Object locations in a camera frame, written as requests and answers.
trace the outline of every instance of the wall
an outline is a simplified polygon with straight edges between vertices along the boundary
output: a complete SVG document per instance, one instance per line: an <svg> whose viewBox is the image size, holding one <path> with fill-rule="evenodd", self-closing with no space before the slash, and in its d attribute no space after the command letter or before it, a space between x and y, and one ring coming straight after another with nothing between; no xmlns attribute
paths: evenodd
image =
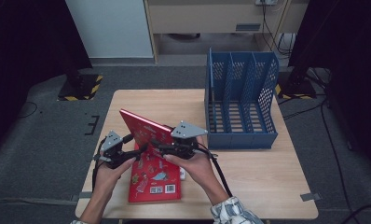
<svg viewBox="0 0 371 224"><path fill-rule="evenodd" d="M90 58L153 58L143 0L66 0Z"/></svg>

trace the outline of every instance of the red book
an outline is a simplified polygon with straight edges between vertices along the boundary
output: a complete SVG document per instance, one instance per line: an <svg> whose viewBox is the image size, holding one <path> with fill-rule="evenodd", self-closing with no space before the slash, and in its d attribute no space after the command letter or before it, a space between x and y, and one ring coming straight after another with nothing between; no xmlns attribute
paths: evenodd
<svg viewBox="0 0 371 224"><path fill-rule="evenodd" d="M135 139L135 149L148 144L147 151L131 167L129 202L179 200L180 167L165 161L158 149L151 144L152 140L160 144L171 144L172 128L124 109L119 112Z"/></svg>

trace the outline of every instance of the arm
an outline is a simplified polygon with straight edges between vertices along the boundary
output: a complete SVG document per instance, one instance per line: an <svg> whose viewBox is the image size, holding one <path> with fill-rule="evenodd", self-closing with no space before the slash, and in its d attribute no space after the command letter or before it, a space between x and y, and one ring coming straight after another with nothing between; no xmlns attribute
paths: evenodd
<svg viewBox="0 0 371 224"><path fill-rule="evenodd" d="M245 210L237 197L229 197L214 174L206 154L196 153L191 159L183 160L173 155L164 155L165 160L183 167L206 192L212 204L214 223L263 224L251 211Z"/></svg>
<svg viewBox="0 0 371 224"><path fill-rule="evenodd" d="M127 160L114 170L108 168L105 163L99 167L96 175L95 190L79 219L80 221L89 224L100 223L104 208L110 201L117 181L132 166L135 160L135 158Z"/></svg>

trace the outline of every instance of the wooden table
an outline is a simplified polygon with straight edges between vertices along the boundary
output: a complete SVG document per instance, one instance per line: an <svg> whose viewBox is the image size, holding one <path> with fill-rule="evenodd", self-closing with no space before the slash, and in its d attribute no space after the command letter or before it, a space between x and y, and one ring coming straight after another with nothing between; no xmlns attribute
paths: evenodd
<svg viewBox="0 0 371 224"><path fill-rule="evenodd" d="M203 101L204 90L116 91L99 139L104 139L110 130L121 136L129 133L118 112L121 108L172 127L184 120L205 128ZM300 197L301 194L310 193L309 186L275 98L271 113L278 132L272 149L214 153L218 154L218 162L232 193L259 217L314 219L318 216L315 202L303 202ZM128 151L132 147L133 141L124 145L123 149ZM92 169L93 162L82 191L91 191ZM182 200L176 203L128 203L130 178L131 170L128 170L117 182L103 217L212 219L208 197L189 174L182 181ZM88 201L79 199L76 207L78 217Z"/></svg>

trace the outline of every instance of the book cover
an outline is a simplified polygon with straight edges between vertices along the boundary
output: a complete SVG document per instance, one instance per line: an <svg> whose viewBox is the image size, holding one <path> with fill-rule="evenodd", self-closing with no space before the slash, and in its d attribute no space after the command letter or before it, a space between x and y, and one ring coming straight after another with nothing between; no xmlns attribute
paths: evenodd
<svg viewBox="0 0 371 224"><path fill-rule="evenodd" d="M147 151L131 167L129 202L178 200L181 198L180 167L165 161L151 141L171 144L172 129L127 110L120 114L135 139L135 150L147 145Z"/></svg>

